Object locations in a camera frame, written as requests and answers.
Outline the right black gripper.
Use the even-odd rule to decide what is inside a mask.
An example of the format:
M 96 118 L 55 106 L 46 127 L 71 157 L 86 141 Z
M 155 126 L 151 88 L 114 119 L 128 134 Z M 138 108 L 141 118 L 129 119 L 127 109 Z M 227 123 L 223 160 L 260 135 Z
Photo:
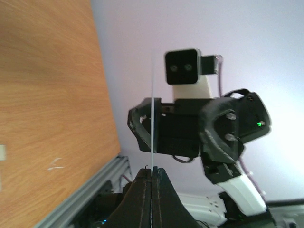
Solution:
M 161 103 L 154 98 L 154 152 L 233 164 L 238 159 L 239 100 L 233 97 L 177 99 Z M 128 127 L 142 152 L 151 152 L 151 130 L 140 122 L 151 118 L 151 97 L 144 98 L 128 113 Z

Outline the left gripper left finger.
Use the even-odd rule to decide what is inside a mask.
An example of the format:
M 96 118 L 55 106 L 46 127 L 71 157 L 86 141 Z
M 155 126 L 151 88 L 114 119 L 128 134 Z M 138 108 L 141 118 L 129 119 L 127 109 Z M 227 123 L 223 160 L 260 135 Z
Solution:
M 102 225 L 104 228 L 149 228 L 151 226 L 151 169 L 140 169 L 124 198 Z

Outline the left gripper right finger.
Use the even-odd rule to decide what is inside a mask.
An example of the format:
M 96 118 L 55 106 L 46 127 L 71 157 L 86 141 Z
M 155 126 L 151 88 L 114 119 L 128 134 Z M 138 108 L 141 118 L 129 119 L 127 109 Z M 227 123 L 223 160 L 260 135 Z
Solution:
M 182 204 L 163 168 L 153 168 L 151 203 L 153 228 L 200 227 Z

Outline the teal card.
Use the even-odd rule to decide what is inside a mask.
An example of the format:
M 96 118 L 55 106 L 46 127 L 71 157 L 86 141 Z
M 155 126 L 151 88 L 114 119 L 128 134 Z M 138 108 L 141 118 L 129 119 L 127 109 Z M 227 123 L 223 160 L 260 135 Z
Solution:
M 155 50 L 151 54 L 151 175 L 154 167 L 154 70 L 155 70 Z

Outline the beige card holder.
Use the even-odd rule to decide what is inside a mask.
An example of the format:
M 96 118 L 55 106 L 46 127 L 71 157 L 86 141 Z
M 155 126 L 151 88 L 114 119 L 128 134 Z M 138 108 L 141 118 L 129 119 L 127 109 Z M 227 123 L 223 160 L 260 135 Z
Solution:
M 1 144 L 0 145 L 0 191 L 2 191 L 2 166 L 5 160 L 6 160 L 6 146 L 4 144 Z

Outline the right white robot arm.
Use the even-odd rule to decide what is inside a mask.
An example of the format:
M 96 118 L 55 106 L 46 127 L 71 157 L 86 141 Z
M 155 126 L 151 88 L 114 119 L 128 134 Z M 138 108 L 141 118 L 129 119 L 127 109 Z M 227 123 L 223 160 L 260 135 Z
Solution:
M 218 98 L 179 98 L 163 103 L 145 98 L 128 112 L 127 124 L 139 149 L 181 163 L 200 157 L 208 180 L 220 186 L 227 227 L 272 220 L 256 185 L 246 174 L 245 144 L 270 132 L 271 120 L 257 93 L 247 89 Z

